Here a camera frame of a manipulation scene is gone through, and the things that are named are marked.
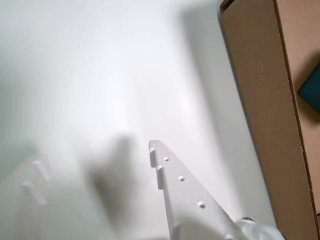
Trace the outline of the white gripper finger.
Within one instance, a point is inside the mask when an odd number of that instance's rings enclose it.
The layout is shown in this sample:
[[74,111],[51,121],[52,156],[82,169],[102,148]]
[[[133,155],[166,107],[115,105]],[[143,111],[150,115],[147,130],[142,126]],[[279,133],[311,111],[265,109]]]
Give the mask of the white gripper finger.
[[45,153],[29,156],[10,175],[11,240],[44,240],[48,208],[70,189]]
[[172,240],[245,240],[247,237],[176,154],[149,141],[150,165],[163,191]]

